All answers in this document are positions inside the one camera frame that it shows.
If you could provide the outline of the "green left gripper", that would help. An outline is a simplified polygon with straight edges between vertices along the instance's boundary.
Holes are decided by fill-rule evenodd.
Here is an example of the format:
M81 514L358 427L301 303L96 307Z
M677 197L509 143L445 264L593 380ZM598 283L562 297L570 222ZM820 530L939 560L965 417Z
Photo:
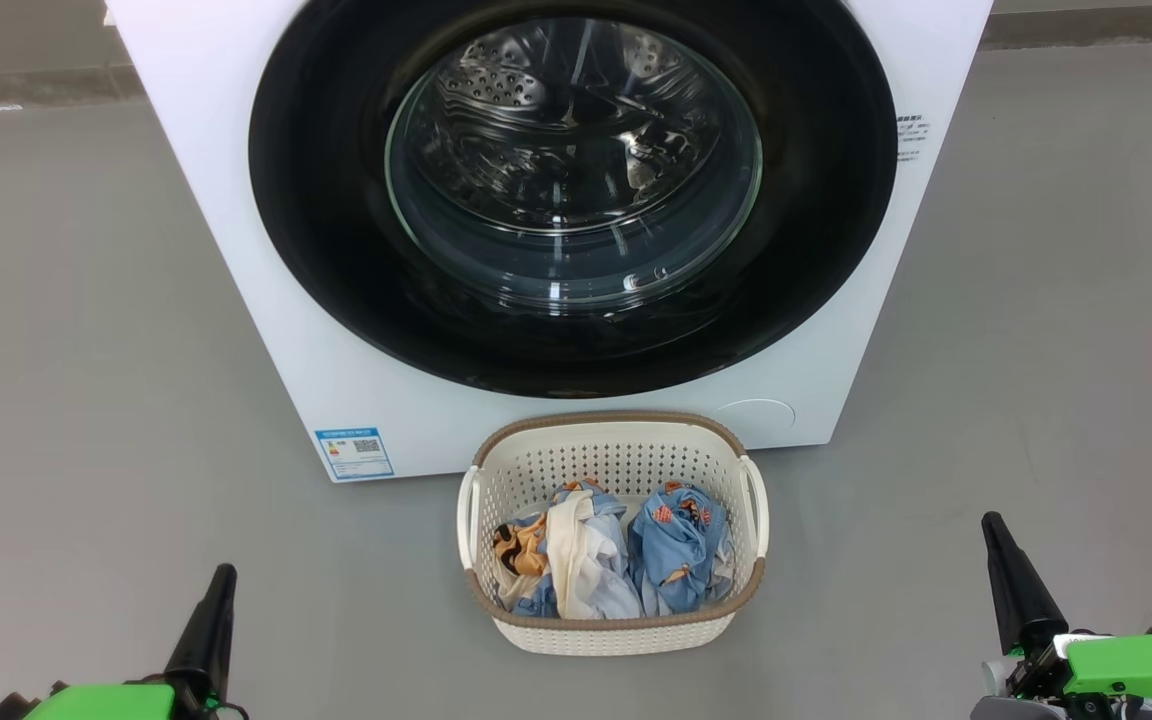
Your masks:
M223 719L236 714L227 698L237 570L218 564L166 662L165 682L67 685L26 700L9 694L0 719Z

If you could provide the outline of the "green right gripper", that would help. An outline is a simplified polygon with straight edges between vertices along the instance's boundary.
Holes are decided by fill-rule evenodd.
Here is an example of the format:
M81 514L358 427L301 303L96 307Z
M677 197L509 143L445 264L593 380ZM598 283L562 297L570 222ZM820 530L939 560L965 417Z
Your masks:
M1000 511L980 529L998 641L972 719L1152 719L1152 626L1139 635L1069 632Z

